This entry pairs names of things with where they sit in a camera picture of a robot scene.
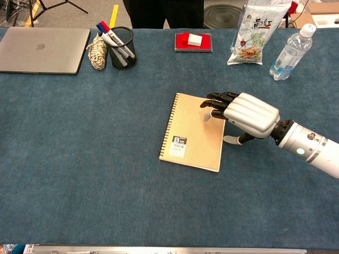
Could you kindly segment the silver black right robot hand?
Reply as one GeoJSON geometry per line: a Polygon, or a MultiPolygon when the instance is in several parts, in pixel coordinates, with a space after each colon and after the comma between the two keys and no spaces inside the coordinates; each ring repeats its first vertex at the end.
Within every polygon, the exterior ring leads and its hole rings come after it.
{"type": "Polygon", "coordinates": [[[276,107],[248,93],[210,93],[200,107],[213,108],[204,114],[204,122],[212,117],[223,119],[244,131],[238,137],[223,137],[224,142],[236,145],[255,138],[269,137],[280,120],[280,112],[276,107]]]}

